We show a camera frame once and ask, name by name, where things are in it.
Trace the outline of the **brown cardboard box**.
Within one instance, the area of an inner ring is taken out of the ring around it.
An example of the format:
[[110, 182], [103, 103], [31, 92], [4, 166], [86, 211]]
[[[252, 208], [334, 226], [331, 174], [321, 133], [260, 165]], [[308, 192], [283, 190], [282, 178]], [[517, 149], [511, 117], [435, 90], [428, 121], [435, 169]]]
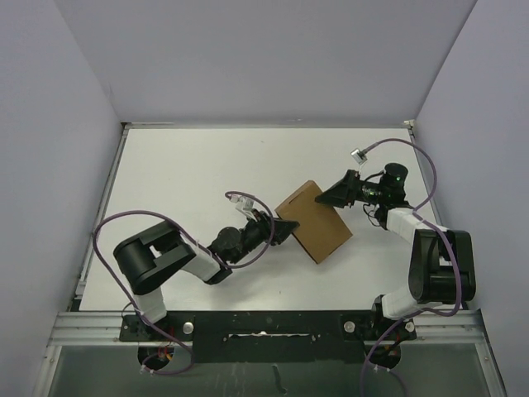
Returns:
[[308, 180], [275, 209], [281, 219], [299, 223], [293, 235], [316, 264], [321, 264], [353, 236], [333, 207], [316, 202], [321, 193], [317, 183]]

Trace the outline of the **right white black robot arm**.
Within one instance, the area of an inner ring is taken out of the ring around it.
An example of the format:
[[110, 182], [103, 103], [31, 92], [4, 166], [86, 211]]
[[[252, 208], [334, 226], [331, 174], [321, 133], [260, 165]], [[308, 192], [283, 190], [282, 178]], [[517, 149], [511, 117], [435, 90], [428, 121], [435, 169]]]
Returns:
[[454, 315], [476, 292], [470, 234], [436, 225], [414, 211], [406, 200], [407, 175], [408, 169], [398, 163], [386, 164], [377, 174], [377, 182], [361, 179], [358, 171], [348, 170], [315, 198], [316, 202], [335, 208], [357, 202], [375, 206], [378, 225], [412, 248], [407, 283], [381, 295], [374, 303], [378, 311], [367, 318], [369, 331], [379, 338], [394, 332], [398, 319], [413, 314]]

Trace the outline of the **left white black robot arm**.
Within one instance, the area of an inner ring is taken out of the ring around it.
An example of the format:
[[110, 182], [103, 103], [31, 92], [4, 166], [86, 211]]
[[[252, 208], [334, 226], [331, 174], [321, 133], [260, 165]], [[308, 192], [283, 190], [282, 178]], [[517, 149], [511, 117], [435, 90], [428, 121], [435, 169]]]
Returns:
[[166, 220], [119, 243], [113, 256], [142, 314], [140, 332], [150, 340], [166, 334], [167, 309], [161, 285], [178, 271], [216, 285], [232, 273], [233, 265], [240, 265], [260, 245], [280, 245], [298, 227], [297, 221], [272, 218], [254, 209], [243, 228], [224, 227], [207, 251], [186, 242], [182, 232]]

